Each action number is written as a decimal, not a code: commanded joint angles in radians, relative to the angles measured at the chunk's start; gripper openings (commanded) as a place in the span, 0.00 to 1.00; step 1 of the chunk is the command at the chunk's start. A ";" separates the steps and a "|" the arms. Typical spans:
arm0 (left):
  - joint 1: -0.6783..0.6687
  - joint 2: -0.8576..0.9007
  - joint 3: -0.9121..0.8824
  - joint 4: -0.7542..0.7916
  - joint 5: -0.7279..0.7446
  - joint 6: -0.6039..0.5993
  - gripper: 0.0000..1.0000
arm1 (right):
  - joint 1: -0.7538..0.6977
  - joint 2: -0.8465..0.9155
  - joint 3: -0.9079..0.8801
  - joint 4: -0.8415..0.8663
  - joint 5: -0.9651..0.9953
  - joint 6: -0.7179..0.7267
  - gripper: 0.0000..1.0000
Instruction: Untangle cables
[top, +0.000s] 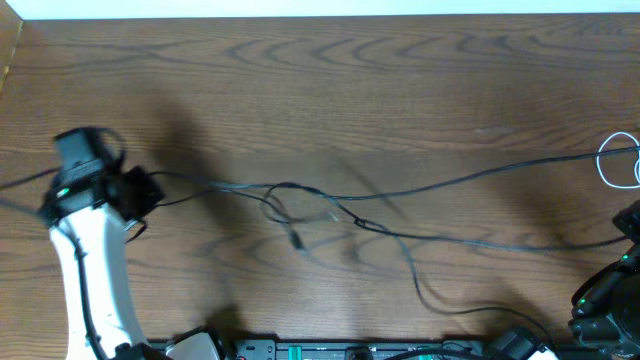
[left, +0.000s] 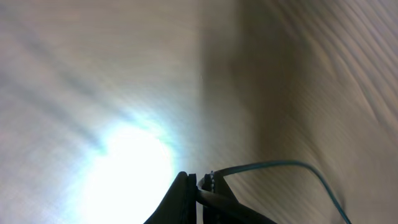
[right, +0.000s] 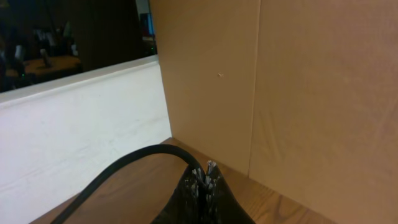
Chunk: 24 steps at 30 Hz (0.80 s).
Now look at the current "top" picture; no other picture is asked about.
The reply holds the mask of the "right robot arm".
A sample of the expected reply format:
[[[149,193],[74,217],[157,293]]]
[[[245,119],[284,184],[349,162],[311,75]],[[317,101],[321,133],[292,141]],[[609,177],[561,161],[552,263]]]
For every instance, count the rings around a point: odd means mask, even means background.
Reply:
[[[579,344],[630,359],[639,355],[639,203],[612,223],[632,246],[576,291],[568,326]]]

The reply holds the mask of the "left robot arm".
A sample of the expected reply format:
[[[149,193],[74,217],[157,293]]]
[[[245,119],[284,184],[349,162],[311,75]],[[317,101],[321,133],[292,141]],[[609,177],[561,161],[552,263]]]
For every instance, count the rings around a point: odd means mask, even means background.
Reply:
[[[125,246],[130,228],[146,230],[144,218],[164,193],[142,167],[122,169],[126,152],[112,152],[105,132],[82,127],[56,136],[62,164],[38,211],[61,265],[70,359],[135,359],[148,345]]]

